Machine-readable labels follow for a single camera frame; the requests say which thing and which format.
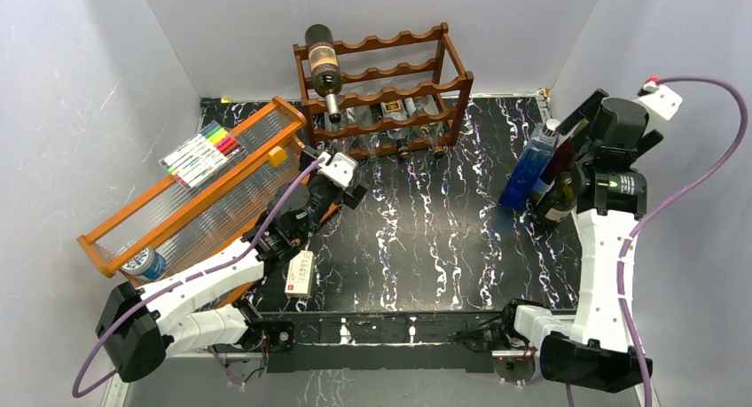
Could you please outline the green bottle with tan label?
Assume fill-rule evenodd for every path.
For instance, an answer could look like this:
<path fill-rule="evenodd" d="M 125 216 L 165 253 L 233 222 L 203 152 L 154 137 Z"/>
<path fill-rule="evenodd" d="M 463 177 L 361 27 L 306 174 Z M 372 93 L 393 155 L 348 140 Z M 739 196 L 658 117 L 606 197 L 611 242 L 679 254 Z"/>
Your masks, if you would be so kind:
<path fill-rule="evenodd" d="M 338 96 L 343 82 L 332 32 L 323 24 L 314 24 L 307 28 L 305 41 L 313 90 L 324 99 L 329 121 L 340 123 Z"/>

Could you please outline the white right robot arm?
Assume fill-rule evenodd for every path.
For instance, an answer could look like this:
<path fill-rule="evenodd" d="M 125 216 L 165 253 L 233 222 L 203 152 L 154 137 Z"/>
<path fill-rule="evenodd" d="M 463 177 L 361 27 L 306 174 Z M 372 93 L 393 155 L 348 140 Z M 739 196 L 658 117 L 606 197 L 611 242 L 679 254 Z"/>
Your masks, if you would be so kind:
<path fill-rule="evenodd" d="M 576 148 L 576 228 L 582 245 L 579 303 L 566 323 L 542 304 L 514 300 L 499 325 L 510 348 L 535 350 L 545 380 L 608 393 L 649 380 L 654 362 L 631 317 L 634 227 L 646 215 L 647 181 L 633 164 L 662 141 L 640 103 L 594 92 L 567 123 L 587 121 Z"/>

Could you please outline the blue square bottle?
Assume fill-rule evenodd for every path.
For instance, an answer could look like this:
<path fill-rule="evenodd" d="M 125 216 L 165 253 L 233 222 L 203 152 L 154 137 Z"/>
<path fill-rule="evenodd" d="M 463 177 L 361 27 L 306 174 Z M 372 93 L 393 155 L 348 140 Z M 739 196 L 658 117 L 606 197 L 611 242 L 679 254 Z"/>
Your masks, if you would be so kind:
<path fill-rule="evenodd" d="M 512 209 L 525 205 L 537 179 L 555 153 L 560 125 L 560 121 L 548 119 L 536 127 L 499 197 L 500 205 Z"/>

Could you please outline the dark red gold-capped bottle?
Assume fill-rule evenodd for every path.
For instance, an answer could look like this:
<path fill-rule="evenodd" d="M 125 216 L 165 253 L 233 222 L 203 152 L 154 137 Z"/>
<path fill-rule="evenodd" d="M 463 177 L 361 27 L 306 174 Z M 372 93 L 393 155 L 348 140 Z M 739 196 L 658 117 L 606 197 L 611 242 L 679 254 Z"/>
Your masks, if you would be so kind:
<path fill-rule="evenodd" d="M 588 119 L 581 119 L 580 122 L 576 124 L 571 134 L 557 147 L 556 152 L 539 177 L 538 183 L 534 188 L 534 193 L 538 197 L 544 196 L 549 191 L 555 178 L 561 172 L 571 169 L 577 153 L 587 139 L 587 129 L 589 124 L 590 121 Z"/>

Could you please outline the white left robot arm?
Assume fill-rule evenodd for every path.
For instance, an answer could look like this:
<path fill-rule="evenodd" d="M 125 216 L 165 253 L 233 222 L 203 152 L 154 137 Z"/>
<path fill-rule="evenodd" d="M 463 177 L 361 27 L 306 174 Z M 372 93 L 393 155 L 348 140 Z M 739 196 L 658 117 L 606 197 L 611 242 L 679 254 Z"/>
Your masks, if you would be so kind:
<path fill-rule="evenodd" d="M 95 328 L 98 343 L 124 382 L 141 380 L 166 359 L 199 348 L 237 345 L 244 350 L 286 351 L 293 326 L 263 319 L 235 301 L 204 307 L 230 290 L 256 283 L 276 268 L 286 269 L 288 296 L 307 297 L 314 255 L 304 244 L 331 207 L 354 209 L 369 188 L 356 180 L 358 163 L 346 153 L 307 147 L 301 177 L 279 188 L 261 223 L 225 249 L 170 278 L 140 287 L 126 282 L 109 294 Z"/>

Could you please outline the clear bottle with cork cap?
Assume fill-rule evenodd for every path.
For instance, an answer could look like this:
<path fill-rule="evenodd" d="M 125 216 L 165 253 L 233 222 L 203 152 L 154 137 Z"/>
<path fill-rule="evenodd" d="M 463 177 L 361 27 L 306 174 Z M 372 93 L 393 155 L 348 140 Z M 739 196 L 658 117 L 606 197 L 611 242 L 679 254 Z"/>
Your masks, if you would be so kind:
<path fill-rule="evenodd" d="M 433 96 L 421 96 L 412 99 L 413 111 L 425 112 L 429 115 L 439 114 L 438 106 Z M 439 138 L 443 135 L 443 122 L 430 122 L 420 126 L 414 126 L 413 132 L 427 141 L 431 147 L 434 158 L 440 160 L 445 157 L 444 147 L 441 145 Z"/>

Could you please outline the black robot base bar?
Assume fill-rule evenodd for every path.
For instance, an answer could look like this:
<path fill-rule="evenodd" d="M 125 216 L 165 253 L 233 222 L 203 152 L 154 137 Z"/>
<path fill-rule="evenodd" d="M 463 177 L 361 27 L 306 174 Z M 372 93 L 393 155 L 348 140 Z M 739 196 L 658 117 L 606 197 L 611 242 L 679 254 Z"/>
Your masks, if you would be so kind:
<path fill-rule="evenodd" d="M 498 311 L 264 312 L 217 351 L 258 355 L 268 372 L 462 370 L 532 380 L 535 349 L 501 333 Z"/>

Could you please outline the clear bottle without cap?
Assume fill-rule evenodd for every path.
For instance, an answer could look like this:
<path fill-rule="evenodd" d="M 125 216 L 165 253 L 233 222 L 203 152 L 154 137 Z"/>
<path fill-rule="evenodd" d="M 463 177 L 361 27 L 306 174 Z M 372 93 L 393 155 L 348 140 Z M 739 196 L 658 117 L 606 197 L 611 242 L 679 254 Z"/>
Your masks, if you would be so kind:
<path fill-rule="evenodd" d="M 357 116 L 356 123 L 359 128 L 371 127 L 374 121 L 365 115 Z M 359 144 L 366 150 L 368 160 L 376 161 L 379 158 L 380 138 L 378 132 L 368 132 L 357 136 Z"/>

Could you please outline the green bottle with white label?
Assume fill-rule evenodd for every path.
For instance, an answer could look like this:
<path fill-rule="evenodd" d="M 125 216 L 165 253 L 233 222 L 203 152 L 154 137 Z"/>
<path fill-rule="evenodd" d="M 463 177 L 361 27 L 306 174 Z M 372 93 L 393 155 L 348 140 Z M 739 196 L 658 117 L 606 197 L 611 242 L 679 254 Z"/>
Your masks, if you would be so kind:
<path fill-rule="evenodd" d="M 555 226 L 567 218 L 577 204 L 574 172 L 559 174 L 552 186 L 533 210 L 533 221 L 544 226 Z"/>

